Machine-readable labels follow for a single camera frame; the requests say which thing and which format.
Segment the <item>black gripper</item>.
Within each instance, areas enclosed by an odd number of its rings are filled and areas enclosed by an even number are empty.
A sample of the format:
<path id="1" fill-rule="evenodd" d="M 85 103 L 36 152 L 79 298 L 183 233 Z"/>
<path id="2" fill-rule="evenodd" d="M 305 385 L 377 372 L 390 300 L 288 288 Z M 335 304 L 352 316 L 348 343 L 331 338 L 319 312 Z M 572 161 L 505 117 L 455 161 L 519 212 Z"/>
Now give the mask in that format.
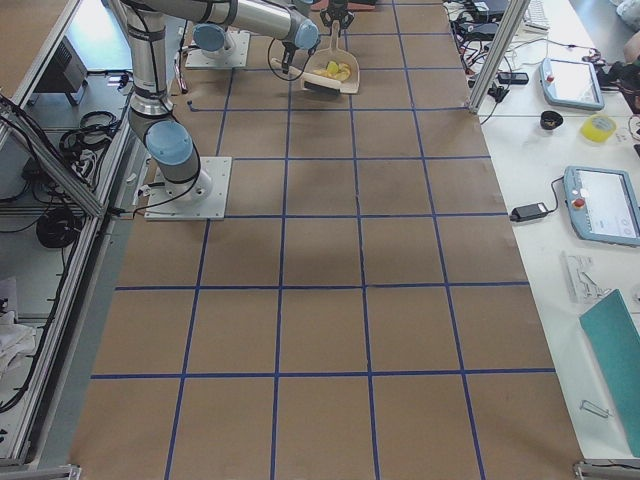
<path id="1" fill-rule="evenodd" d="M 283 42 L 282 43 L 284 52 L 282 56 L 282 71 L 284 74 L 289 75 L 290 73 L 290 64 L 293 62 L 295 54 L 296 54 L 296 46 L 291 42 Z"/>
<path id="2" fill-rule="evenodd" d="M 329 29 L 332 28 L 332 25 L 335 22 L 338 22 L 340 24 L 340 28 L 342 30 L 346 30 L 349 28 L 349 26 L 355 19 L 355 14 L 349 11 L 346 8 L 345 4 L 342 4 L 342 5 L 330 4 L 328 8 L 322 9 L 320 11 L 320 19 L 323 25 Z"/>

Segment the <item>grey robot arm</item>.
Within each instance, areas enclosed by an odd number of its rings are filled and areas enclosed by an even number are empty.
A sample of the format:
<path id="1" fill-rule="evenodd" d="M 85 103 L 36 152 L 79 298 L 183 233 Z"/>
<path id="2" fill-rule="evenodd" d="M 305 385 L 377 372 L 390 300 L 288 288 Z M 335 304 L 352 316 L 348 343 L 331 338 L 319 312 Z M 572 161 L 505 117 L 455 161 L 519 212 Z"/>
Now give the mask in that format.
<path id="1" fill-rule="evenodd" d="M 129 124 L 156 160 L 172 198 L 207 190 L 191 135 L 174 117 L 166 74 L 167 15 L 196 25 L 228 26 L 279 40 L 287 53 L 312 50 L 319 29 L 310 1 L 121 1 L 131 50 L 133 94 Z"/>

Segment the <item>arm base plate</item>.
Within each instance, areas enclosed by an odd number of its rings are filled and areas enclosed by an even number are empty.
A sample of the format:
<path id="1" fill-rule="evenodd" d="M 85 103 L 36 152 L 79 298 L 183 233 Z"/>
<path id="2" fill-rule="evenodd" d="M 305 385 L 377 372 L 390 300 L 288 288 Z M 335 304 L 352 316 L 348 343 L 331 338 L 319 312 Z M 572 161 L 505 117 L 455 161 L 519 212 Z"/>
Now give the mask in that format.
<path id="1" fill-rule="evenodd" d="M 187 69 L 234 69 L 247 64 L 250 34 L 222 31 L 194 34 L 185 62 Z"/>
<path id="2" fill-rule="evenodd" d="M 222 220 L 226 212 L 231 170 L 231 157 L 204 156 L 196 182 L 179 185 L 167 183 L 160 169 L 156 168 L 154 182 L 161 185 L 150 190 L 150 206 L 145 209 L 145 219 Z"/>

